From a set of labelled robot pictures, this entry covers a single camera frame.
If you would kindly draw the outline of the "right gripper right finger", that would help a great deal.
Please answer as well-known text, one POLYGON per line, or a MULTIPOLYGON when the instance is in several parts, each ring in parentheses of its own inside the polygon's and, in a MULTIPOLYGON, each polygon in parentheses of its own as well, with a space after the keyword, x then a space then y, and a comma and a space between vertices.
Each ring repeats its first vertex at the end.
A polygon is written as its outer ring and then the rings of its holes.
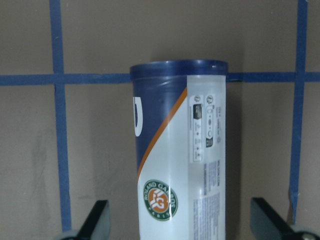
POLYGON ((262 197, 250 200, 250 229, 257 240, 318 240, 309 230, 294 230, 262 197))

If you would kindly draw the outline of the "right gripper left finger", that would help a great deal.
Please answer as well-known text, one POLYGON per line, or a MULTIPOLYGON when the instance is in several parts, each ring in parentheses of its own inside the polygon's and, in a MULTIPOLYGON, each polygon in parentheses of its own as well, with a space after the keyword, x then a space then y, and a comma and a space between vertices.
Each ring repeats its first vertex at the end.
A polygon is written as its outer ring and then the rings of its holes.
POLYGON ((56 236, 57 240, 108 240, 110 237, 110 206, 108 200, 97 200, 79 230, 56 236))

